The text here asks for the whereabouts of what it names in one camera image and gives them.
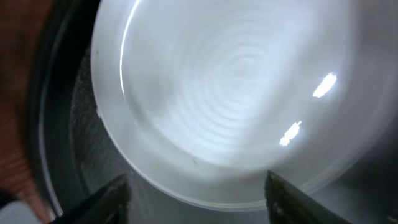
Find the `grey round plate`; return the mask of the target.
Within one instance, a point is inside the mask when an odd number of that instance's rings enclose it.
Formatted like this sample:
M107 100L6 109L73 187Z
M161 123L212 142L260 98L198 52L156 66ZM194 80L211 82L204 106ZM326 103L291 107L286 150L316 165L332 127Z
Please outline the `grey round plate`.
M151 185L259 210L268 171L316 192L394 125L397 2L101 1L91 80L113 144Z

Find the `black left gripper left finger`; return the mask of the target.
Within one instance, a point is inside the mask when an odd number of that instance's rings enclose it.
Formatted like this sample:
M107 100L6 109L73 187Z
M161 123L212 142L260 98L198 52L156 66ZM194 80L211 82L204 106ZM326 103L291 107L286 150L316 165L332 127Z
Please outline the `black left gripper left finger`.
M130 201L127 175L119 175L51 224L126 224Z

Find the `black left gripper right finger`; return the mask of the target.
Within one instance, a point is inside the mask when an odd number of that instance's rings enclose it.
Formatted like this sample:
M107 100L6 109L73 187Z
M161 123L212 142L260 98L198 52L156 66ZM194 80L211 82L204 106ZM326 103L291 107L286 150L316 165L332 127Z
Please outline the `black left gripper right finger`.
M267 173L264 196L270 224L349 224L271 171Z

